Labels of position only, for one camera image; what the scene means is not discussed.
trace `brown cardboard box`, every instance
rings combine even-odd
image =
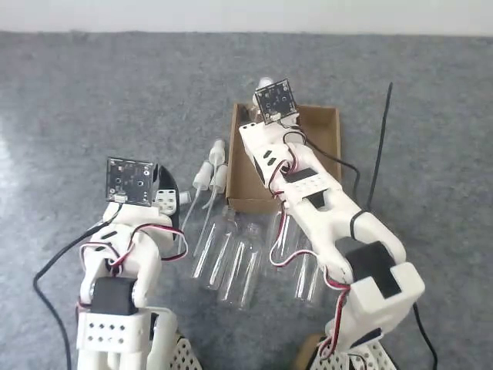
[[[241,110],[248,105],[236,103],[233,107],[231,122],[230,155],[226,198],[236,211],[248,213],[270,213],[279,209],[277,200],[273,200],[269,190],[263,187],[260,178],[245,153],[238,128],[248,123],[241,122]],[[298,106],[300,125],[307,137],[322,150],[340,158],[339,111],[329,106]],[[337,180],[341,179],[340,164],[314,151],[325,169]]]

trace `plastic bottle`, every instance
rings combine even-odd
[[[311,249],[311,243],[303,235],[297,249]],[[305,302],[313,308],[321,308],[324,303],[327,286],[324,282],[324,273],[318,267],[317,259],[309,254],[304,254],[296,266],[296,279],[294,284],[294,298]]]
[[[223,280],[237,234],[235,211],[225,206],[223,212],[211,220],[197,245],[192,278],[199,280],[207,289],[217,290]]]
[[[276,242],[281,214],[282,213],[280,211],[277,212],[270,220],[269,228],[267,229],[267,253],[270,252],[270,249]],[[294,253],[298,249],[298,241],[301,234],[301,229],[297,225],[296,221],[291,216],[287,216],[283,233],[280,235],[280,243],[276,246],[272,253],[273,260],[281,262]],[[296,259],[286,267],[274,267],[272,264],[266,263],[264,274],[266,276],[275,277],[282,280],[289,280],[294,277],[294,272],[298,261],[299,260]]]
[[[260,275],[263,241],[258,224],[248,224],[237,238],[226,273],[220,285],[218,301],[239,309],[250,306]]]

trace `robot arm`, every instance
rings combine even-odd
[[[135,178],[138,162],[109,161],[119,168],[122,180],[117,183],[129,183],[126,166]],[[144,176],[149,176],[147,168]],[[145,181],[141,178],[134,181],[138,190]],[[170,211],[176,210],[176,192],[158,190],[151,207],[142,207],[127,203],[136,194],[134,188],[124,190],[110,192],[124,203],[118,212],[117,203],[108,205],[103,220],[117,213],[112,223],[81,247],[86,274],[79,292],[78,369],[162,370],[169,366],[176,344],[174,313],[147,307],[161,271],[161,255],[173,247],[173,234],[178,234],[170,218]],[[147,201],[150,191],[144,190],[139,199]]]
[[[424,292],[424,283],[406,262],[399,239],[373,214],[361,213],[304,145],[287,80],[258,89],[256,97],[264,122],[240,127],[246,154],[263,185],[283,201],[310,239],[319,267],[349,284],[337,350],[376,341],[404,319]],[[343,237],[364,246],[343,255],[336,247]],[[327,336],[334,334],[334,326],[335,320],[327,324]]]

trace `cable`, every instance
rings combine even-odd
[[[186,212],[185,219],[183,220],[182,226],[181,226],[181,231],[184,233],[185,232],[185,227],[186,223],[188,222],[188,219],[190,218],[190,214],[192,214],[193,208],[196,206],[196,203],[199,199],[200,191],[202,191],[200,188],[197,189],[195,192],[195,198],[193,198],[192,204],[190,204],[190,208],[188,209],[188,212]],[[180,238],[178,241],[178,250],[181,251],[182,249],[182,239]]]
[[[318,355],[321,360],[327,360],[330,356],[334,354],[336,351],[337,341],[339,340],[339,330],[340,330],[340,322],[342,319],[342,307],[344,306],[344,299],[349,293],[350,288],[343,290],[339,294],[339,298],[337,299],[336,304],[336,314],[334,316],[334,335],[332,337],[328,337],[320,343],[320,347],[318,348]],[[329,347],[329,353],[326,356],[323,356],[325,348]]]
[[[336,158],[335,156],[332,156],[329,153],[325,152],[317,144],[315,144],[313,141],[311,141],[310,139],[308,139],[308,137],[307,137],[307,143],[312,148],[314,148],[318,153],[322,154],[323,156],[327,157],[328,159],[333,160],[336,163],[342,164],[343,166],[346,166],[347,168],[350,168],[350,169],[352,169],[354,171],[354,173],[356,174],[356,177],[354,178],[352,196],[353,196],[354,202],[357,204],[358,203],[357,202],[357,186],[360,183],[360,177],[361,177],[361,173],[360,173],[359,169],[356,168],[351,163],[348,163],[348,162],[345,162],[343,160],[340,160],[339,158]]]
[[[126,252],[124,253],[124,255],[121,256],[120,258],[118,258],[115,262],[110,263],[109,266],[111,266],[111,267],[118,267],[123,262],[125,262],[125,259],[130,255],[130,253],[132,252],[134,246],[136,245],[133,242],[133,238],[135,237],[135,235],[137,234],[138,231],[140,231],[142,229],[145,229],[147,227],[155,228],[155,229],[160,229],[160,230],[168,231],[171,234],[179,235],[182,238],[183,243],[185,243],[185,251],[184,252],[179,253],[179,254],[177,254],[175,256],[172,256],[172,257],[161,257],[161,261],[175,261],[175,260],[179,260],[180,258],[183,258],[183,257],[185,257],[188,254],[188,249],[189,249],[188,248],[188,243],[186,242],[185,234],[181,230],[175,229],[174,227],[165,226],[165,225],[162,225],[162,224],[152,224],[152,223],[142,224],[142,225],[139,225],[138,227],[136,227],[135,229],[133,229],[132,233],[130,234],[129,245],[126,248]]]
[[[371,179],[370,192],[368,193],[368,198],[366,203],[366,210],[368,212],[371,212],[371,201],[373,200],[373,194],[375,191],[375,186],[377,184],[378,170],[380,169],[382,149],[384,148],[385,130],[387,128],[387,115],[388,115],[388,110],[391,106],[392,86],[394,86],[392,82],[388,84],[387,99],[385,100],[384,115],[382,116],[382,125],[380,129],[380,142],[378,144],[377,159],[375,160],[373,178]]]
[[[213,165],[213,167],[214,167],[214,172],[213,172],[214,176],[213,176],[213,182],[211,183],[211,185],[214,188],[216,186],[217,166]],[[214,198],[215,198],[215,194],[214,193],[210,194],[209,200],[207,201],[207,203],[205,203],[202,206],[202,209],[205,210],[214,201]]]
[[[418,304],[414,303],[413,304],[413,311],[414,311],[414,317],[416,318],[416,323],[418,324],[419,332],[421,333],[421,336],[423,337],[424,341],[426,341],[426,345],[430,349],[431,354],[433,355],[433,370],[437,370],[438,368],[438,355],[437,352],[435,351],[433,344],[430,341],[430,338],[426,334],[426,331],[424,330],[423,323],[421,322],[421,317],[419,315],[419,310],[418,310]]]
[[[214,196],[214,198],[216,197],[216,189],[215,188],[213,190],[213,196]],[[207,209],[206,219],[203,222],[202,230],[200,231],[199,241],[197,241],[197,247],[195,248],[195,251],[193,252],[194,256],[197,253],[197,251],[199,250],[198,246],[199,246],[200,242],[202,241],[204,233],[206,232],[206,227],[207,227],[207,224],[209,223],[210,212],[213,210],[213,205],[214,205],[214,201],[210,202],[209,208]]]
[[[118,251],[111,245],[111,243],[97,243],[97,242],[88,242],[80,247],[80,252],[79,252],[79,258],[81,261],[82,269],[86,271],[86,258],[84,253],[86,252],[87,248],[92,248],[93,250],[96,251],[104,251],[104,250],[109,250],[111,253],[111,257],[109,257],[109,263],[112,264],[114,261],[118,260],[120,258],[120,255]],[[119,266],[119,271],[117,274],[121,274],[123,271],[123,266]]]
[[[89,230],[87,230],[80,237],[78,237],[77,239],[73,240],[72,242],[70,242],[69,244],[64,246],[57,254],[55,254],[48,261],[48,263],[41,270],[39,270],[36,273],[36,275],[32,279],[32,287],[34,288],[36,294],[39,296],[39,298],[42,300],[42,302],[45,304],[45,306],[49,309],[50,313],[52,314],[53,318],[56,321],[56,324],[59,326],[59,329],[62,333],[63,345],[65,347],[65,359],[67,361],[67,370],[72,370],[72,356],[71,356],[71,352],[70,352],[69,336],[67,334],[67,330],[65,329],[65,325],[63,324],[63,321],[60,318],[59,313],[57,312],[55,307],[53,307],[52,302],[50,302],[50,300],[45,296],[45,294],[39,288],[39,285],[38,285],[39,279],[41,279],[49,271],[50,268],[52,268],[52,266],[56,263],[56,261],[58,261],[65,253],[70,251],[74,246],[76,246],[78,243],[80,243],[81,241],[83,241],[87,237],[91,237],[92,235],[94,235],[95,233],[97,233],[98,231],[103,229],[104,227],[111,224],[115,220],[116,216],[118,216],[118,213],[120,212],[121,209],[122,209],[122,204],[119,205],[118,210],[115,212],[113,217],[111,217],[109,220],[107,220],[107,221],[105,221],[99,225],[96,225],[94,227],[91,227]]]
[[[371,212],[371,201],[373,200],[375,187],[377,185],[378,170],[380,168],[382,150],[384,148],[385,130],[387,129],[387,115],[388,115],[388,110],[389,110],[390,105],[391,105],[391,96],[392,96],[392,87],[393,86],[394,86],[394,84],[391,82],[391,83],[389,83],[388,89],[387,89],[387,99],[385,100],[384,115],[382,116],[382,124],[381,124],[381,130],[380,130],[380,142],[378,144],[377,158],[375,160],[375,167],[374,167],[374,172],[373,172],[373,176],[372,176],[372,180],[371,180],[370,192],[368,193],[368,198],[367,198],[367,202],[366,202],[366,211],[368,211],[368,212]],[[354,221],[361,214],[364,214],[364,211],[359,212],[358,214],[354,215],[354,217],[351,219],[351,223],[352,223],[353,227],[354,227]],[[351,235],[354,237],[353,227],[351,228],[351,230],[352,230]],[[419,328],[419,331],[421,333],[421,336],[423,337],[428,348],[430,349],[431,354],[433,355],[433,370],[436,370],[438,367],[438,354],[437,354],[436,350],[434,349],[434,346],[431,343],[430,338],[426,334],[426,331],[424,330],[424,326],[423,326],[423,323],[421,322],[421,317],[419,315],[417,303],[413,304],[413,311],[414,311],[414,316],[416,318],[416,323],[418,324],[418,328]]]

